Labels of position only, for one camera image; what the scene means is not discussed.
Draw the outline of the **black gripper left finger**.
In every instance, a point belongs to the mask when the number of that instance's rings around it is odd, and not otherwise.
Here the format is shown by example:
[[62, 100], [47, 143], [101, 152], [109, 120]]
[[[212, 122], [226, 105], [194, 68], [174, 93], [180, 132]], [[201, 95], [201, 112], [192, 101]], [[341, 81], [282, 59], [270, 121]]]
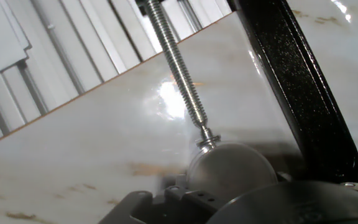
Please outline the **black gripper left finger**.
[[204, 224], [226, 201], [203, 190], [171, 186], [161, 195], [135, 191], [126, 195], [99, 224]]

